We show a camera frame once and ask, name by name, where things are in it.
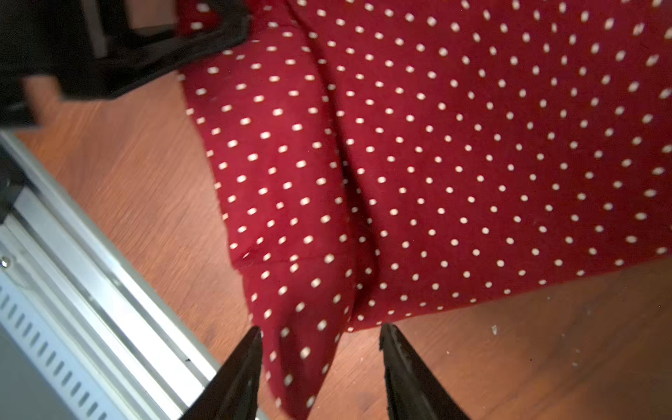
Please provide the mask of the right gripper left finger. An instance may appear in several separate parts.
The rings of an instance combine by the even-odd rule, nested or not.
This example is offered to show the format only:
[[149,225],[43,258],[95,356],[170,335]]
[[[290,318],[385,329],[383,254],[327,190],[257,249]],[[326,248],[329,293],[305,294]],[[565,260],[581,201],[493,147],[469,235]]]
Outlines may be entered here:
[[261,329],[252,327],[181,420],[257,418],[262,370]]

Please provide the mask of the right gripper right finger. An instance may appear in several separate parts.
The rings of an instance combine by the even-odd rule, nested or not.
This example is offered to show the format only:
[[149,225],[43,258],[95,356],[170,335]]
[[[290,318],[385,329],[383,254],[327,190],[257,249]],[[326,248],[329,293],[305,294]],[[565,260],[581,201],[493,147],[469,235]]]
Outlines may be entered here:
[[469,420],[396,325],[381,327],[379,348],[389,419]]

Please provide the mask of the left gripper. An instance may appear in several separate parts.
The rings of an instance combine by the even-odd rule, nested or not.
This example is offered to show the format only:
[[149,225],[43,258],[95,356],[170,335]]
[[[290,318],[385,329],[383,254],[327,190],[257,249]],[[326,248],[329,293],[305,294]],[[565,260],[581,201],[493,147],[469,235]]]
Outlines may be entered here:
[[220,21],[191,35],[175,24],[137,30],[123,1],[1,3],[1,126],[35,126],[24,79],[51,75],[73,100],[115,99],[247,38],[242,1],[207,1]]

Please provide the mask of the red polka dot skirt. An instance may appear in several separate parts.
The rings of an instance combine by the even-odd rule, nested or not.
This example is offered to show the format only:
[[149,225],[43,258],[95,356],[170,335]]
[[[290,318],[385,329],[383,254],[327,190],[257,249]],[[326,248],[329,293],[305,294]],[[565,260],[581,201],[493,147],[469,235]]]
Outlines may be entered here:
[[290,418],[345,332],[670,253],[670,2],[247,7],[180,82]]

